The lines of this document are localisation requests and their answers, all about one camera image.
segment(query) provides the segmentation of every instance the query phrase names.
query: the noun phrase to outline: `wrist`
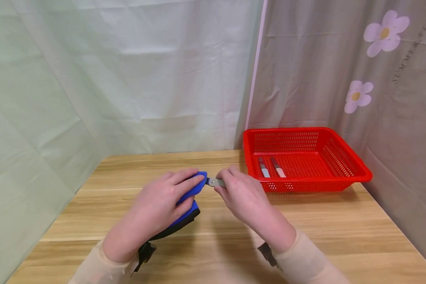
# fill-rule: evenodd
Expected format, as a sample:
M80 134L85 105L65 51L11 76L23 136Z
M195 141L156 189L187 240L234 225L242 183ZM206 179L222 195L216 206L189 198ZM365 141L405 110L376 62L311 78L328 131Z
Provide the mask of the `wrist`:
M133 259L145 241L144 237L130 230L121 220L106 235L103 241L103 253L114 263L127 263Z
M252 228L276 253L288 251L295 242L297 233L292 224L271 207L267 220Z

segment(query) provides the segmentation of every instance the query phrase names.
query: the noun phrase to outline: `red basket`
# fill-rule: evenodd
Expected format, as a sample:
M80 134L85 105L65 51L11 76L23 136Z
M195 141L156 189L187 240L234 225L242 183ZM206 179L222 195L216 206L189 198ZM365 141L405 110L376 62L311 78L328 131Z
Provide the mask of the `red basket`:
M359 156L329 128L249 129L243 143L248 174L267 192L343 191L372 179ZM260 157L270 177L263 177ZM286 177L278 176L272 157Z

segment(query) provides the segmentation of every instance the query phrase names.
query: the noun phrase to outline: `basket rim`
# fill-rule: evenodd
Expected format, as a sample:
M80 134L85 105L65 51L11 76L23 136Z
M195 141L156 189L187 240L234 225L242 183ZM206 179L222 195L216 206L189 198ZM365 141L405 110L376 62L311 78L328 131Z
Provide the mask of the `basket rim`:
M364 174L360 176L345 177L257 177L256 169L252 162L252 153L249 149L249 135L258 132L274 132L274 131L314 131L323 130L330 132L333 137L341 144L343 149L351 158L362 168ZM243 150L245 155L245 164L248 168L248 174L260 182L268 183L287 183L287 182L368 182L372 179L372 172L365 165L362 159L354 152L354 150L339 136L336 131L328 127L292 127L292 128L264 128L264 129L247 129L243 132Z

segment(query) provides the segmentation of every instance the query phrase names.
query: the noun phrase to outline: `flower center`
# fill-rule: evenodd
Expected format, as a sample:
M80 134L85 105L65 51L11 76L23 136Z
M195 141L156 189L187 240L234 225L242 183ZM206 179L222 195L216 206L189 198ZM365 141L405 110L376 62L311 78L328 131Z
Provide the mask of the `flower center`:
M387 36L390 34L390 29L389 28L384 28L381 32L380 32L380 39L385 39L387 38Z
M360 93L356 92L353 93L352 96L350 97L353 101L357 101L360 98Z

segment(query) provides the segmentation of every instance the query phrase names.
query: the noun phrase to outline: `person's left hand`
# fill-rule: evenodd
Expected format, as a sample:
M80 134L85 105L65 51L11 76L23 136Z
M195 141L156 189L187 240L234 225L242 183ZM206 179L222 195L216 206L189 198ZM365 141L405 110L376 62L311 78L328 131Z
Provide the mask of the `person's left hand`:
M203 176L190 168L178 173L168 172L146 185L136 197L129 212L109 231L103 242L105 256L115 263L129 261L141 245L165 230L192 206L194 197L181 204L177 201L198 185Z

